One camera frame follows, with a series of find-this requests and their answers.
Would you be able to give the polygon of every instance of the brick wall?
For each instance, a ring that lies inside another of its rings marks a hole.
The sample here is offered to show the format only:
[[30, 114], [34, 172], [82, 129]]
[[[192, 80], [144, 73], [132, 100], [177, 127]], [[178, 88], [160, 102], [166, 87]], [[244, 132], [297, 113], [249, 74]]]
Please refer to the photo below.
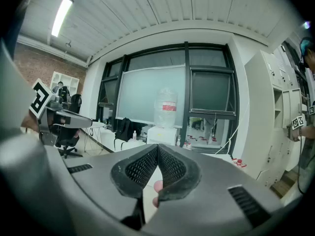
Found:
[[14, 63], [30, 85], [40, 78], [50, 86], [54, 71], [79, 79], [77, 93], [82, 94], [86, 69], [41, 50], [17, 43]]

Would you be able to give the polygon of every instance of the plastic bottle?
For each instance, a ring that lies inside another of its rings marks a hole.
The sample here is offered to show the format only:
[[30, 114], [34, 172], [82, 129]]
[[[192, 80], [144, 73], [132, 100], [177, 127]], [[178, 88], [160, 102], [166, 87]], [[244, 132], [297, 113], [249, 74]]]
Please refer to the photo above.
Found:
[[169, 88], [161, 89], [154, 104], [154, 123], [158, 127], [172, 128], [175, 125], [177, 93]]
[[179, 147], [181, 145], [181, 136], [178, 137], [176, 142], [176, 147]]
[[132, 135], [132, 140], [137, 141], [137, 133], [135, 130], [134, 130], [133, 135]]

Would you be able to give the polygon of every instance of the black mesh pad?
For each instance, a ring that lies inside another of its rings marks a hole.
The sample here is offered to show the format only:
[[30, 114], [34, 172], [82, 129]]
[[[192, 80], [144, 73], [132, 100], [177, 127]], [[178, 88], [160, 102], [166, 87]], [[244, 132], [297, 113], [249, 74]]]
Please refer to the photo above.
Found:
[[126, 167], [126, 175], [144, 188], [158, 165], [158, 148], [155, 147]]
[[161, 147], [159, 147], [158, 167], [162, 172], [164, 187], [177, 182], [186, 173], [185, 165]]
[[201, 178], [200, 168], [194, 161], [165, 145], [152, 145], [115, 164], [111, 179], [122, 195], [141, 198], [142, 190], [157, 166], [163, 177], [159, 200], [185, 197]]

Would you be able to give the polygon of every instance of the office chair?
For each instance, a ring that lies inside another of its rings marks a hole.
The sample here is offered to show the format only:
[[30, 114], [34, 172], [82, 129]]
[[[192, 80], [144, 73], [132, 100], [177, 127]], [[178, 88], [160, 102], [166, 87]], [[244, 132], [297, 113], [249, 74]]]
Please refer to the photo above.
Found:
[[[69, 108], [69, 111], [72, 111], [74, 113], [79, 113], [81, 106], [81, 95], [75, 94], [71, 97], [71, 106]], [[78, 149], [76, 149], [74, 146], [77, 144], [79, 137], [73, 137], [76, 133], [76, 129], [67, 129], [67, 128], [60, 128], [60, 134], [58, 136], [58, 139], [56, 141], [56, 147], [59, 147], [58, 151], [60, 156], [64, 156], [64, 158], [67, 158], [69, 155], [71, 156], [77, 156], [77, 157], [83, 157], [82, 155], [73, 153], [71, 151], [77, 152]]]
[[60, 156], [64, 156], [66, 159], [69, 155], [76, 156], [76, 157], [83, 157], [80, 154], [73, 153], [71, 151], [77, 152], [78, 149], [76, 149], [74, 146], [77, 144], [79, 137], [73, 137], [76, 133], [76, 129], [69, 129], [61, 127], [60, 134], [56, 141], [56, 147], [59, 147], [58, 151]]

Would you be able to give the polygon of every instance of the white wall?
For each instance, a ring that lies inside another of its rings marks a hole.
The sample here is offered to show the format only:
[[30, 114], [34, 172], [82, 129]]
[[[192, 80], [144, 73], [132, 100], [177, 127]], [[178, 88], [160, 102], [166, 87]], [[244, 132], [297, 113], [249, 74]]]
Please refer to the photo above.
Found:
[[95, 119], [98, 101], [99, 87], [102, 80], [103, 71], [105, 68], [105, 59], [95, 61], [85, 76], [82, 92], [82, 105], [80, 114]]
[[249, 38], [234, 35], [229, 32], [208, 29], [172, 30], [134, 40], [108, 52], [94, 62], [87, 72], [83, 87], [81, 114], [95, 118], [100, 81], [106, 62], [118, 59], [124, 54], [132, 54], [152, 47], [184, 43], [185, 41], [191, 43], [228, 44], [230, 47], [239, 84], [240, 121], [243, 119], [237, 133], [233, 157], [240, 157], [244, 149], [249, 122], [249, 110], [246, 111], [249, 102], [249, 93], [244, 64], [246, 64], [259, 49], [267, 51], [267, 47]]

